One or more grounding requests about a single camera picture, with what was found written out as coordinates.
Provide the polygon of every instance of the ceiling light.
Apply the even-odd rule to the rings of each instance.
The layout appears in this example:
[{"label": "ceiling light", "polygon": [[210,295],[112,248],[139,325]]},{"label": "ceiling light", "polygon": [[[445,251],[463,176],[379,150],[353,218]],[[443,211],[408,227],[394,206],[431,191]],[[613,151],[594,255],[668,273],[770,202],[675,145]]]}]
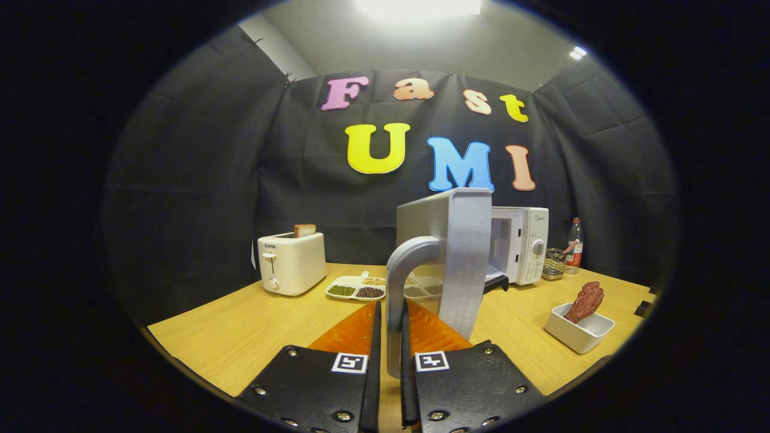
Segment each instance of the ceiling light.
[{"label": "ceiling light", "polygon": [[356,0],[356,6],[377,18],[395,21],[481,13],[481,0]]}]

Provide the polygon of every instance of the pink letter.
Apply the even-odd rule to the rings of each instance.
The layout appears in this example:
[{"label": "pink letter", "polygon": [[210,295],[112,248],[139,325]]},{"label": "pink letter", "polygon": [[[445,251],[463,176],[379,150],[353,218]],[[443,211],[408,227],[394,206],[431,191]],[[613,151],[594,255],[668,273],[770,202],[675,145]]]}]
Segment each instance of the pink letter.
[{"label": "pink letter", "polygon": [[505,146],[508,153],[511,154],[511,160],[514,162],[514,188],[520,191],[534,190],[534,182],[529,174],[529,164],[527,163],[527,154],[529,150],[523,146]]},{"label": "pink letter", "polygon": [[365,86],[369,84],[369,79],[363,76],[329,80],[329,98],[326,103],[321,106],[321,109],[344,109],[349,107],[350,102],[345,100],[345,95],[350,96],[351,99],[355,99],[360,90],[359,84]]}]

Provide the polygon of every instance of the yellow letter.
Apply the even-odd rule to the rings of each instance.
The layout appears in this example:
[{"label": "yellow letter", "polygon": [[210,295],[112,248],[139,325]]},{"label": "yellow letter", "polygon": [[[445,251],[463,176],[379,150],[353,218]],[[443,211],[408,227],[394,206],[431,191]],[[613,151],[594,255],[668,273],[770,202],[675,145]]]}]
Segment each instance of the yellow letter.
[{"label": "yellow letter", "polygon": [[534,182],[529,174],[529,164],[527,163],[527,154],[529,150],[522,146],[505,146],[511,159],[514,161],[514,188],[520,191],[534,190]]},{"label": "yellow letter", "polygon": [[484,96],[482,92],[468,89],[463,92],[463,96],[465,96],[466,99],[465,105],[468,106],[470,111],[475,111],[480,114],[492,113],[492,107],[487,104],[487,97]]},{"label": "yellow letter", "polygon": [[505,108],[508,109],[508,115],[513,120],[518,120],[519,122],[522,122],[522,123],[529,120],[529,117],[527,117],[527,115],[525,114],[522,114],[521,110],[519,110],[519,107],[524,108],[524,103],[516,99],[516,96],[514,95],[501,96],[500,101],[505,101]]},{"label": "yellow letter", "polygon": [[390,133],[390,153],[382,159],[374,159],[370,154],[372,133],[377,130],[375,125],[353,125],[345,128],[349,139],[347,141],[347,162],[361,173],[388,173],[403,163],[407,154],[406,134],[409,130],[406,123],[388,123],[384,129]]},{"label": "yellow letter", "polygon": [[396,83],[396,89],[393,92],[393,96],[396,99],[407,101],[409,99],[428,99],[435,95],[433,90],[430,90],[428,82],[422,78],[407,78],[402,79]]}]

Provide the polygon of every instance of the orange letter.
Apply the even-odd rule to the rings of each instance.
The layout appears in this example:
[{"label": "orange letter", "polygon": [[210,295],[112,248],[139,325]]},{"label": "orange letter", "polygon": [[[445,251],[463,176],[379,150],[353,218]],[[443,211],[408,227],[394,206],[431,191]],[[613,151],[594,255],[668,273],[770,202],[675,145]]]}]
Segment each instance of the orange letter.
[{"label": "orange letter", "polygon": [[409,99],[428,99],[435,95],[433,90],[430,90],[428,82],[422,78],[407,78],[402,79],[396,83],[396,89],[393,92],[393,96],[401,101],[407,101]]},{"label": "orange letter", "polygon": [[527,115],[525,114],[522,114],[521,110],[519,110],[519,107],[524,108],[524,103],[516,99],[516,96],[514,95],[501,96],[500,101],[505,101],[505,108],[508,109],[508,115],[513,120],[518,120],[519,122],[522,122],[522,123],[529,120],[529,117],[527,117]]},{"label": "orange letter", "polygon": [[514,161],[514,188],[520,191],[534,190],[534,182],[529,174],[529,164],[527,163],[527,154],[529,150],[521,146],[505,146],[511,159]]},{"label": "orange letter", "polygon": [[492,107],[487,104],[487,97],[484,96],[482,92],[468,89],[463,91],[463,96],[465,96],[466,99],[465,105],[468,106],[470,111],[475,111],[480,114],[492,113]]}]

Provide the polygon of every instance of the orange gripper pad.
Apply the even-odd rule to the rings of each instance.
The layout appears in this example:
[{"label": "orange gripper pad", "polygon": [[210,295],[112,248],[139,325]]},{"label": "orange gripper pad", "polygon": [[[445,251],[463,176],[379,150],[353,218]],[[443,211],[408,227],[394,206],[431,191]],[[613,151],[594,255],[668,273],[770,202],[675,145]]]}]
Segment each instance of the orange gripper pad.
[{"label": "orange gripper pad", "polygon": [[445,324],[436,314],[407,299],[409,305],[409,345],[415,352],[456,351],[473,345]]},{"label": "orange gripper pad", "polygon": [[307,348],[325,352],[368,355],[372,347],[372,327],[376,307],[376,301],[369,302],[342,319]]}]

